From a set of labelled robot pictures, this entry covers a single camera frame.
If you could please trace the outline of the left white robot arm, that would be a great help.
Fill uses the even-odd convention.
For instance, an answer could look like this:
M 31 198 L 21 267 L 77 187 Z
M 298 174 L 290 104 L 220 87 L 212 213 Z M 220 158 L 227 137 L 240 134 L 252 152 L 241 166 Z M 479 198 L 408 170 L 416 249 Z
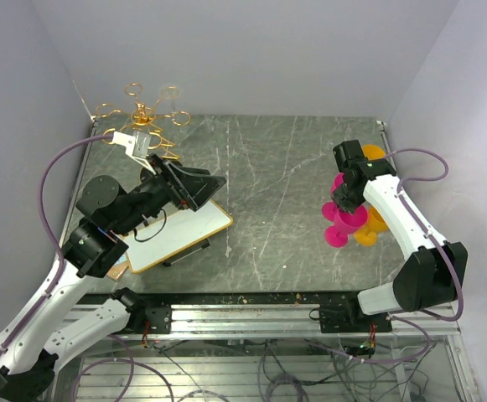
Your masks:
M 76 203 L 83 217 L 57 249 L 44 284 L 0 333 L 0 398 L 34 401 L 71 359 L 104 337 L 145 324 L 142 298 L 129 288 L 112 293 L 92 314 L 59 328 L 75 304 L 126 254 L 122 235 L 136 232 L 167 204 L 197 211 L 226 183 L 206 169 L 147 158 L 141 182 L 127 192 L 113 177 L 91 179 Z

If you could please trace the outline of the clear wine glass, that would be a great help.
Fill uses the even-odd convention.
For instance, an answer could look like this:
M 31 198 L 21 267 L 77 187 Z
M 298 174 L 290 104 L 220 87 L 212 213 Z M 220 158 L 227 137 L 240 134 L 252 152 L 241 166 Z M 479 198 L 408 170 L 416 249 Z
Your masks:
M 172 115 L 177 111 L 176 100 L 181 96 L 182 90 L 177 85 L 165 85 L 159 91 L 160 104 L 166 115 Z

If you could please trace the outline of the magenta wine glass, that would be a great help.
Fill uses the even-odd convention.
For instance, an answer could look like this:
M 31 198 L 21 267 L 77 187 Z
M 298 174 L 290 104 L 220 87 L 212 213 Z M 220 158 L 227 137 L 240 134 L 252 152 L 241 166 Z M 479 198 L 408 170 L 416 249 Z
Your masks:
M 364 206 L 350 214 L 337 209 L 332 203 L 326 203 L 322 207 L 322 215 L 332 223 L 324 231 L 324 239 L 335 248 L 347 245 L 349 236 L 362 228 L 368 219 L 368 212 Z
M 339 196 L 336 194 L 336 190 L 344 183 L 344 174 L 338 173 L 334 178 L 334 181 L 330 190 L 330 201 L 323 204 L 321 213 L 325 219 L 330 222 L 334 222 L 337 214 L 345 214 L 345 209 L 339 205 Z

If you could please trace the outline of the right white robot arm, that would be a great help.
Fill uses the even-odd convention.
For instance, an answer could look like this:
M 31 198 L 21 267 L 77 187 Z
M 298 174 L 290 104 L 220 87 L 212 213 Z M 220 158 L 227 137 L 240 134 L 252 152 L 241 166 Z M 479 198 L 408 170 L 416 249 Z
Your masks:
M 395 278 L 381 286 L 359 291 L 357 303 L 345 309 L 345 324 L 363 331 L 375 314 L 424 312 L 457 302 L 457 311 L 444 321 L 458 320 L 464 311 L 462 290 L 468 251 L 460 242 L 451 243 L 423 216 L 409 198 L 407 178 L 398 177 L 388 156 L 370 160 L 360 142 L 349 140 L 334 147 L 334 158 L 342 183 L 331 193 L 338 213 L 353 217 L 369 204 L 383 218 L 404 257 Z

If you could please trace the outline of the yellow wine glass front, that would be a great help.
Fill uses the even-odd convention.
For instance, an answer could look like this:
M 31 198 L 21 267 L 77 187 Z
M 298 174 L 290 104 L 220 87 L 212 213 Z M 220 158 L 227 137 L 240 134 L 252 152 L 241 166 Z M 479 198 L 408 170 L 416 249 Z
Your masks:
M 386 155 L 386 152 L 381 147 L 378 147 L 377 145 L 374 145 L 374 144 L 364 145 L 362 147 L 362 151 L 363 151 L 364 156 L 369 161 L 375 161 L 375 160 L 382 159 Z

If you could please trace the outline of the magenta wine glass front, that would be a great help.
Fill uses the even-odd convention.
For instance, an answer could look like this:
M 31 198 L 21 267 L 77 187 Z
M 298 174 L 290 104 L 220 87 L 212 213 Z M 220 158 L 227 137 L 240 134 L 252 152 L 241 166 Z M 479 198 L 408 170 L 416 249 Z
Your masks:
M 321 213 L 325 219 L 330 222 L 334 222 L 337 214 L 345 214 L 345 209 L 339 205 L 339 196 L 336 194 L 336 190 L 344 183 L 344 174 L 338 173 L 334 178 L 334 181 L 330 190 L 330 201 L 323 204 Z

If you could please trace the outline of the yellow wine glass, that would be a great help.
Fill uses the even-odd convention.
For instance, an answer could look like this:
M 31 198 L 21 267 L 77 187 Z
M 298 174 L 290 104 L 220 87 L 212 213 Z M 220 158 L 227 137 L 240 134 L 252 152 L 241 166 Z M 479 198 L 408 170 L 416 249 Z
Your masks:
M 375 160 L 382 159 L 386 155 L 386 152 L 381 147 L 378 147 L 377 145 L 374 145 L 374 144 L 364 145 L 362 147 L 362 151 L 363 151 L 364 156 L 369 161 L 375 161 Z
M 377 209 L 370 206 L 366 223 L 353 234 L 353 237 L 359 245 L 372 246 L 378 240 L 378 235 L 388 230 L 388 225 Z

